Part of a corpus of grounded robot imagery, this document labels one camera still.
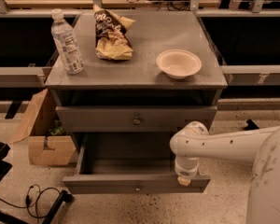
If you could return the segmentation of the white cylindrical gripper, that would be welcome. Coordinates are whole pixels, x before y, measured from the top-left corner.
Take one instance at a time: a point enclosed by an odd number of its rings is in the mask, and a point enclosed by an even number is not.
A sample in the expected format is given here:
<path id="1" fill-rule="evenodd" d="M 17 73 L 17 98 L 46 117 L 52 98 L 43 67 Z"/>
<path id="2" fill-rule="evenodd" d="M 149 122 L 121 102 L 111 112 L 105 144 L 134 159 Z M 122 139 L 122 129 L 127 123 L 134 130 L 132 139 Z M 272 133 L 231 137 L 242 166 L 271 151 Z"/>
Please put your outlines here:
<path id="1" fill-rule="evenodd" d="M 199 168 L 198 158 L 175 157 L 175 172 L 179 175 L 177 181 L 182 186 L 188 186 L 190 178 L 196 176 Z"/>

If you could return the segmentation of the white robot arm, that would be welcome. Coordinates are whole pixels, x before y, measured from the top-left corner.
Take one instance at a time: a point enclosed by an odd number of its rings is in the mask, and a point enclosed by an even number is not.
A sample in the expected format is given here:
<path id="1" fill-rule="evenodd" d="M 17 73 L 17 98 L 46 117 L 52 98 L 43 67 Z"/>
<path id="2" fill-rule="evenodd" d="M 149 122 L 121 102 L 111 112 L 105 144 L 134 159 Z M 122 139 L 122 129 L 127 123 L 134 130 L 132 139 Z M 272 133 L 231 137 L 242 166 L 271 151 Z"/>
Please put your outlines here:
<path id="1" fill-rule="evenodd" d="M 200 158 L 252 165 L 246 224 L 280 224 L 280 126 L 209 134 L 193 121 L 170 140 L 178 182 L 187 186 Z"/>

